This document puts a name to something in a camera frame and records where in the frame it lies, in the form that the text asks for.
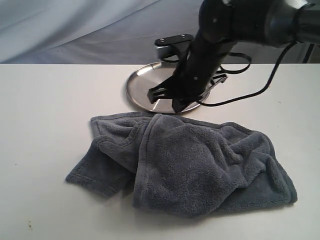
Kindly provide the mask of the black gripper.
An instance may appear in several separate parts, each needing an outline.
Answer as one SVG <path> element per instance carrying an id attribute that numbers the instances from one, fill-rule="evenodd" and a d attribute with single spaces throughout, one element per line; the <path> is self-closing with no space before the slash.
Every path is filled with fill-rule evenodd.
<path id="1" fill-rule="evenodd" d="M 147 92 L 150 103 L 171 99 L 174 113 L 183 113 L 198 107 L 201 95 L 212 75 L 231 51 L 235 41 L 209 42 L 197 34 L 189 47 L 189 56 L 176 69 L 175 79 L 166 79 Z"/>

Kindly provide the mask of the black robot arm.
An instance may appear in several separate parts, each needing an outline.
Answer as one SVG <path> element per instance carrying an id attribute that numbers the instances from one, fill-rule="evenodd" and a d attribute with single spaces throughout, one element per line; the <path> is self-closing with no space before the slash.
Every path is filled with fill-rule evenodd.
<path id="1" fill-rule="evenodd" d="M 245 58 L 232 52 L 239 42 L 282 48 L 275 65 L 297 43 L 319 44 L 320 6 L 308 0 L 205 0 L 199 9 L 196 35 L 159 38 L 155 46 L 170 62 L 177 56 L 173 74 L 147 92 L 151 103 L 169 99 L 175 113 L 204 96 L 230 71 L 222 67 L 227 57 Z"/>

